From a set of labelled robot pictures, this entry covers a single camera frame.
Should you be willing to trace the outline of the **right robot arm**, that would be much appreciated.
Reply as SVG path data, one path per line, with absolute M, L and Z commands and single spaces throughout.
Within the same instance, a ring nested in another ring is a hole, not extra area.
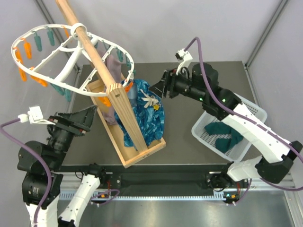
M 259 178 L 270 186 L 282 189 L 279 183 L 288 174 L 295 158 L 302 159 L 303 145 L 278 136 L 256 116 L 232 91 L 218 83 L 218 71 L 208 63 L 165 70 L 160 81 L 149 87 L 159 98 L 183 95 L 201 102 L 204 111 L 236 130 L 261 156 L 231 162 L 217 176 L 224 187 L 232 187 L 244 179 Z

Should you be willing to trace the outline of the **blue patterned cloth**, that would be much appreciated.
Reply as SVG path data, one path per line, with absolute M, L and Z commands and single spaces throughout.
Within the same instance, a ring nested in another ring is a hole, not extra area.
M 165 121 L 161 99 L 149 88 L 150 85 L 142 79 L 134 79 L 125 87 L 128 100 L 147 146 L 162 138 Z

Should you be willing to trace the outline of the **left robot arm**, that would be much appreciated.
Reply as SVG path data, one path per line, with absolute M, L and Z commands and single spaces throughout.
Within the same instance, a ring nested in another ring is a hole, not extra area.
M 33 227 L 77 227 L 95 190 L 107 183 L 103 167 L 90 164 L 67 208 L 57 214 L 63 175 L 59 173 L 74 137 L 90 131 L 97 106 L 74 113 L 56 113 L 45 119 L 39 106 L 19 116 L 21 122 L 45 124 L 47 144 L 29 141 L 18 153 L 17 169 L 26 176 L 22 182 L 23 202 Z

